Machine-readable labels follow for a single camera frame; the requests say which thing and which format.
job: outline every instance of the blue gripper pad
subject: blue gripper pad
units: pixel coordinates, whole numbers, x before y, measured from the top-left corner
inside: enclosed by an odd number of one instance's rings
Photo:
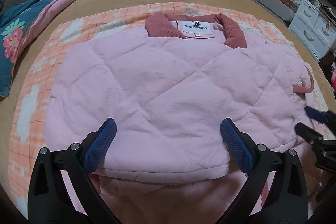
[[[328,115],[325,112],[319,112],[310,106],[306,106],[304,110],[310,119],[313,119],[319,123],[326,123],[329,121]]]
[[[223,141],[233,154],[240,170],[250,175],[253,171],[253,155],[239,136],[241,132],[234,123],[227,118],[223,120],[220,125],[220,133],[223,137]]]
[[[98,137],[84,155],[83,170],[87,176],[89,173],[96,171],[105,156],[107,149],[117,134],[117,125],[113,119],[110,119],[105,127],[100,128],[99,131]]]

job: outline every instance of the clothing label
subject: clothing label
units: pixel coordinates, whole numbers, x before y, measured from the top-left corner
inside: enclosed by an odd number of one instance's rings
[[[182,20],[182,30],[184,32],[197,34],[212,34],[211,24],[202,21],[185,21]]]

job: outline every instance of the drawer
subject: drawer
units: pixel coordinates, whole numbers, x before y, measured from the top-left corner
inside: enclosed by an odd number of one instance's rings
[[[319,18],[319,13],[315,10],[315,7],[307,0],[302,0],[297,13],[302,17],[303,21],[313,29]]]
[[[329,51],[329,46],[314,34],[298,14],[295,15],[290,30],[305,44],[308,50],[314,52],[318,59],[324,57]]]
[[[336,28],[334,25],[330,25],[329,28],[327,26],[328,22],[323,17],[319,17],[314,30],[315,33],[328,44],[329,47],[332,47],[336,39]]]

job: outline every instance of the bed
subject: bed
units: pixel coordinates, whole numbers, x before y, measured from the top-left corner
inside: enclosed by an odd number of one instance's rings
[[[286,39],[294,43],[295,48],[300,56],[309,63],[314,72],[314,76],[318,86],[321,89],[327,108],[336,111],[336,101],[332,89],[324,77],[320,67],[314,61],[304,45],[276,18],[263,10],[260,6],[251,0],[76,0],[63,12],[61,12],[42,32],[30,47],[28,47],[19,59],[15,68],[15,77],[11,88],[9,98],[0,101],[0,182],[8,194],[11,189],[8,182],[8,150],[9,138],[12,129],[12,121],[16,104],[19,98],[21,87],[23,85],[26,74],[42,50],[46,41],[48,41],[52,32],[62,23],[75,20],[80,17],[102,13],[108,10],[115,10],[124,7],[136,5],[168,3],[173,1],[181,1],[185,3],[196,3],[213,7],[221,7],[225,9],[236,10],[245,14],[253,15],[257,19],[263,19],[266,22],[274,23],[274,25],[285,35]]]

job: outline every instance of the drawer handle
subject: drawer handle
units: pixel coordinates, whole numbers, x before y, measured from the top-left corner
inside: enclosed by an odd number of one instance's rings
[[[326,31],[323,27],[322,27],[322,32],[328,37],[329,34],[328,34],[328,31]]]
[[[307,32],[306,32],[306,30],[304,31],[304,36],[309,40],[309,41],[313,41],[314,40],[314,38],[309,38],[308,36],[307,36]]]
[[[306,10],[303,10],[303,11],[304,11],[304,14],[305,14],[307,17],[311,17],[311,15],[308,14]]]

